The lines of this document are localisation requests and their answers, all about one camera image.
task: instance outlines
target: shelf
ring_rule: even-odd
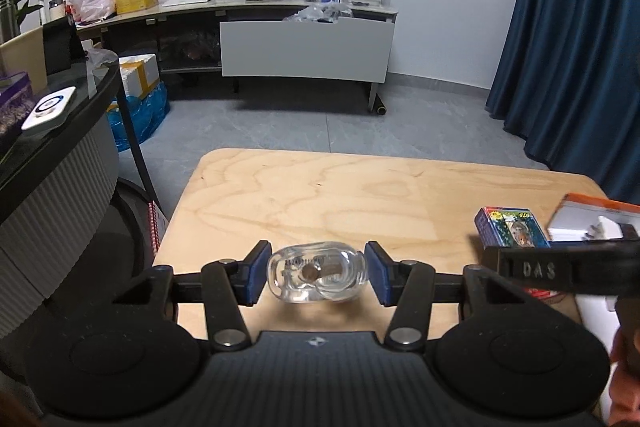
[[[158,64],[160,73],[212,73],[222,71],[222,64],[208,60],[163,60]]]

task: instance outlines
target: blue gripper pad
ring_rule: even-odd
[[[246,306],[253,306],[260,298],[262,288],[267,282],[267,263],[270,257],[271,243],[260,241],[244,260],[249,267],[249,275],[244,289]]]
[[[378,302],[383,306],[394,306],[396,303],[392,301],[391,283],[390,283],[390,267],[385,264],[385,260],[381,259],[376,250],[380,245],[375,241],[369,241],[364,246],[364,257],[367,260],[367,270],[369,271],[369,282],[376,293]]]

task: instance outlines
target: blue plastic bag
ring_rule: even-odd
[[[138,138],[138,143],[142,143],[154,133],[169,112],[169,101],[164,82],[158,82],[158,85],[143,100],[135,96],[128,96],[127,105],[129,105],[136,138]],[[119,110],[117,108],[111,109],[107,112],[107,117],[118,152],[126,151],[129,148],[129,140],[127,140]]]

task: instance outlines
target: white foam box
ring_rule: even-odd
[[[616,223],[633,225],[636,232],[640,232],[640,206],[574,193],[562,198],[546,230],[553,242],[584,241],[590,227],[598,223],[600,216],[608,217]],[[584,327],[598,337],[609,352],[613,337],[620,327],[613,308],[615,300],[616,296],[575,296]],[[608,419],[611,407],[608,384],[600,397],[600,407],[603,418]]]
[[[160,80],[158,61],[154,54],[121,57],[120,74],[127,96],[135,96],[142,100],[156,87]],[[111,103],[108,110],[118,107]]]

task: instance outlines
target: wood grain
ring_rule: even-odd
[[[362,249],[377,240],[398,261],[417,259],[461,273],[478,260],[474,216],[481,206],[530,208],[546,225],[567,192],[602,196],[578,174],[334,153],[221,149],[203,156],[180,198],[156,257],[176,273],[242,259],[260,239],[277,250],[313,241]],[[575,303],[558,305],[578,319]],[[241,309],[262,330],[369,330],[381,335],[393,309],[367,287],[349,303],[288,305],[265,288]],[[435,305],[430,337],[457,323],[456,305]],[[201,305],[181,305],[178,322],[206,338]]]

